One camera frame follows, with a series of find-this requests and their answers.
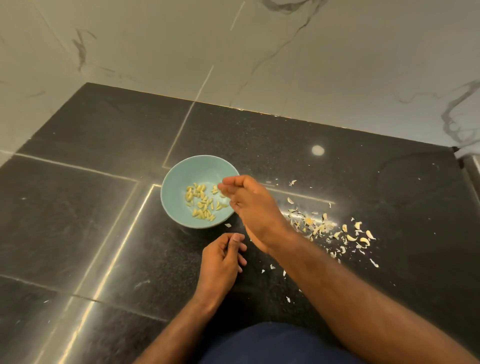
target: marble vein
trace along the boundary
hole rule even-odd
[[[480,79],[470,81],[462,85],[461,87],[467,87],[467,90],[460,97],[450,101],[447,104],[447,108],[442,113],[442,120],[444,122],[444,132],[458,143],[459,148],[464,148],[466,146],[471,146],[480,142],[480,136],[476,138],[477,131],[480,130],[480,127],[475,129],[469,129],[471,131],[470,136],[468,136],[467,138],[462,138],[460,136],[460,133],[467,130],[462,130],[462,127],[452,118],[451,112],[463,101],[468,99],[480,89]]]
[[[304,4],[306,4],[307,2],[310,2],[310,1],[312,2],[313,10],[307,16],[307,19],[306,19],[305,23],[303,23],[303,25],[295,31],[295,33],[293,34],[293,36],[290,39],[288,39],[287,41],[282,43],[277,48],[277,50],[275,52],[273,52],[272,54],[266,56],[265,58],[263,58],[263,59],[261,59],[260,61],[257,62],[257,64],[252,68],[252,71],[250,72],[250,75],[247,78],[247,80],[239,87],[239,89],[237,90],[237,92],[233,96],[232,100],[230,101],[229,106],[232,106],[232,103],[233,103],[233,100],[235,99],[235,97],[238,96],[242,92],[242,90],[245,88],[245,86],[252,79],[253,74],[260,68],[260,66],[262,66],[265,62],[271,60],[278,53],[280,53],[280,51],[283,48],[285,48],[288,44],[290,44],[295,39],[295,37],[298,35],[300,30],[306,28],[307,25],[312,20],[312,18],[319,12],[319,10],[328,3],[328,0],[303,0],[303,1],[298,2],[298,3],[276,4],[272,0],[261,0],[262,4],[268,10],[273,11],[273,12],[281,12],[281,13],[286,14],[286,15],[292,14],[293,12],[300,9]]]
[[[76,28],[75,30],[77,31],[78,40],[72,39],[72,43],[78,49],[78,72],[80,72],[82,70],[82,67],[86,64],[87,60],[87,48],[85,47],[82,33],[89,34],[93,39],[97,39],[97,37],[92,32],[86,29]]]

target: light blue bowl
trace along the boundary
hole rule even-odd
[[[187,228],[204,229],[221,224],[233,214],[228,198],[220,197],[220,193],[212,194],[214,184],[222,182],[224,177],[238,176],[239,173],[226,160],[215,156],[194,156],[177,163],[167,173],[162,183],[160,197],[162,206],[175,222]],[[193,183],[204,184],[205,194],[208,198],[214,199],[214,210],[210,210],[216,215],[215,220],[200,220],[192,216],[194,208],[198,208],[196,203],[199,198],[194,197],[195,204],[192,207],[187,206],[185,194],[187,186],[193,186]],[[228,205],[221,210],[216,211],[216,202]]]

